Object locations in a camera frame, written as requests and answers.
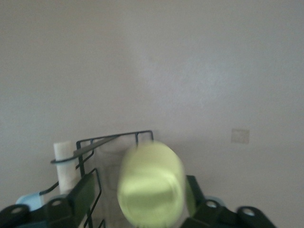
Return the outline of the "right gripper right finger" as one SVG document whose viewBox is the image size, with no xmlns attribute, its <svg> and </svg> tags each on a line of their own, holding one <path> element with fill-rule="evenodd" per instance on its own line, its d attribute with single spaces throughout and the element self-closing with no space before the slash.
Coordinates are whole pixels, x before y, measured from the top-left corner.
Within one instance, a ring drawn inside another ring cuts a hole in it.
<svg viewBox="0 0 304 228">
<path fill-rule="evenodd" d="M 272 221 L 252 206 L 229 210 L 216 198 L 206 198 L 195 178 L 186 176 L 186 203 L 189 212 L 184 228 L 274 228 Z"/>
</svg>

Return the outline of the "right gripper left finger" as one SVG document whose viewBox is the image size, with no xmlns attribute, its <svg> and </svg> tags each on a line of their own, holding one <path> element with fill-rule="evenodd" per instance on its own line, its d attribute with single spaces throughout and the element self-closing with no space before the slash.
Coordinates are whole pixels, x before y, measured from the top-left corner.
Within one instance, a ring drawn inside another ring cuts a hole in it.
<svg viewBox="0 0 304 228">
<path fill-rule="evenodd" d="M 77 228 L 95 198 L 94 174 L 86 174 L 65 197 L 54 198 L 37 210 L 14 204 L 0 212 L 2 228 Z"/>
</svg>

